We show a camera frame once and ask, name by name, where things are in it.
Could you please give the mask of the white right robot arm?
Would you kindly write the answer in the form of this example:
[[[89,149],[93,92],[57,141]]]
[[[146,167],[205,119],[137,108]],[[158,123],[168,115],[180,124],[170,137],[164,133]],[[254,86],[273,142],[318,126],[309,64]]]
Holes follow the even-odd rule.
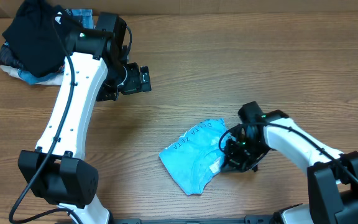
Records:
[[[246,216],[245,223],[358,223],[358,152],[333,149],[299,128],[280,110],[240,111],[242,122],[227,130],[218,147],[224,165],[257,170],[269,151],[278,151],[302,170],[308,181],[307,204],[272,215]]]

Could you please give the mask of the light blue t-shirt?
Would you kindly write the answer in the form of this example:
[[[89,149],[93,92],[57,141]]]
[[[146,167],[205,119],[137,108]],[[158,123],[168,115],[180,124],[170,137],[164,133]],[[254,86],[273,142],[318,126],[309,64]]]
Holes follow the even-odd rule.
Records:
[[[221,171],[224,153],[219,149],[227,127],[222,118],[206,119],[166,147],[159,154],[172,179],[189,195],[200,195],[212,178]]]

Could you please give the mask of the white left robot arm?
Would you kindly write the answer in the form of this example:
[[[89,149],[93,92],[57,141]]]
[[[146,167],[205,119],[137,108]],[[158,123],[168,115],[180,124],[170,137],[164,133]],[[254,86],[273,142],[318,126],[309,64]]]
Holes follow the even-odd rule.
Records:
[[[96,192],[98,170],[85,161],[85,141],[98,101],[152,89],[149,69],[127,61],[127,25],[82,29],[62,43],[65,71],[47,127],[33,151],[21,151],[24,192],[65,212],[73,223],[113,223]]]

